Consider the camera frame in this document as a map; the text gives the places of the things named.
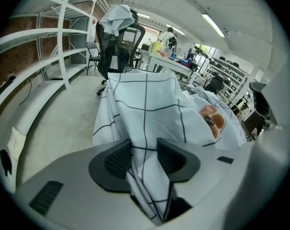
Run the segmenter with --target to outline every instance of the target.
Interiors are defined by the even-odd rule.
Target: white metal shelf
[[[51,9],[51,7],[57,7],[63,4],[63,0],[22,0],[12,13],[12,16],[20,14],[38,14],[42,11]],[[82,16],[91,18],[90,14],[75,7],[73,4],[67,3],[66,6],[65,18],[72,19]],[[58,17],[58,14],[54,10],[49,10],[44,14]]]
[[[77,34],[88,34],[87,31],[75,30],[75,29],[63,29],[63,35],[77,35]]]
[[[0,38],[0,53],[14,46],[24,44],[40,37],[56,35],[57,28],[31,29],[12,33]]]
[[[220,71],[223,75],[231,78],[233,81],[235,81],[236,83],[238,83],[239,85],[241,84],[241,82],[239,82],[237,79],[235,79],[233,76],[231,76],[230,74],[228,74],[227,72],[224,72],[222,69],[219,69],[218,67],[216,66],[213,66],[211,64],[209,64],[210,67],[216,69],[217,71]]]
[[[27,135],[40,110],[63,84],[63,80],[45,81],[29,94],[25,102],[18,106],[14,115],[6,124],[6,127],[2,132],[3,136],[0,140],[0,150],[8,150],[7,143],[11,138],[12,127],[18,130],[22,135]],[[16,188],[18,158],[14,157],[9,150],[8,154],[12,162],[12,174],[8,174],[8,177],[4,177],[1,180],[4,183],[5,188],[9,192],[14,193]]]
[[[75,74],[77,74],[79,71],[87,67],[87,64],[69,64],[65,65],[66,73],[68,79],[73,77]],[[48,75],[49,79],[62,79],[62,73],[60,69],[58,69],[56,72],[52,73],[51,75]]]
[[[216,58],[213,58],[215,61],[217,61],[218,63],[228,67],[230,70],[233,70],[235,71],[236,73],[240,74],[242,77],[245,77],[247,72],[244,72],[243,70],[229,64],[228,62],[224,61],[224,60],[221,60],[221,59],[216,59]]]
[[[80,52],[85,51],[86,48],[77,48],[73,50],[67,50],[63,52],[63,57],[67,57],[73,54],[77,54]],[[0,95],[0,105],[4,102],[4,100],[9,96],[9,94],[19,85],[21,84],[24,80],[26,80],[28,77],[30,77],[32,74],[40,70],[41,68],[51,64],[52,62],[55,62],[59,60],[59,56],[55,55],[54,57],[38,61],[30,66],[28,66],[25,70],[21,71],[18,73],[16,76],[16,79],[12,82],[10,86],[8,86],[3,93]]]

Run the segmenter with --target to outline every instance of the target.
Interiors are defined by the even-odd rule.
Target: ceiling light
[[[225,37],[224,33],[222,33],[220,28],[215,24],[215,22],[211,19],[211,17],[208,14],[203,13],[202,16],[207,20],[207,22],[210,23],[210,25],[215,29],[215,31],[218,33],[219,36]]]
[[[152,33],[148,33],[148,34],[150,34],[150,35],[152,35],[152,36],[157,36],[157,35],[154,35],[154,34],[152,34]]]
[[[141,17],[145,17],[145,18],[150,18],[149,15],[145,15],[145,14],[142,14],[142,13],[137,13],[138,16],[141,16]]]
[[[179,29],[173,27],[172,25],[167,24],[166,26],[167,26],[167,27],[172,27],[172,28],[173,28],[175,31],[177,31],[178,33],[181,33],[182,35],[185,35],[184,32],[181,32]]]

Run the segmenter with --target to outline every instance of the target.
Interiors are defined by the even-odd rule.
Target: gray floor
[[[57,158],[93,146],[93,126],[100,103],[96,92],[103,87],[102,80],[94,68],[88,76],[83,70],[70,81],[70,91],[63,87],[43,107],[19,159],[17,186]]]

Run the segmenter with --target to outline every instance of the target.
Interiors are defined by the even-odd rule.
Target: white cloth
[[[174,34],[171,33],[171,32],[163,32],[161,37],[160,37],[160,40],[162,41],[162,45],[161,45],[161,51],[165,51],[166,50],[166,45],[167,45],[167,41],[174,37]]]
[[[99,24],[104,28],[105,33],[119,35],[119,30],[127,28],[134,23],[134,18],[127,5],[113,5],[102,17]]]
[[[108,78],[93,143],[131,139],[133,156],[127,173],[131,192],[148,217],[161,225],[169,179],[157,158],[156,139],[236,150],[246,142],[244,133],[215,94],[199,89],[185,96],[174,73],[108,73]]]

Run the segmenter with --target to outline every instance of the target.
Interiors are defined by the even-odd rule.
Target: white table
[[[198,77],[196,72],[193,72],[190,68],[187,68],[169,58],[161,57],[159,55],[150,53],[147,71],[153,71],[154,66],[163,66],[167,69],[180,72],[188,77],[187,82],[192,83],[196,77]]]

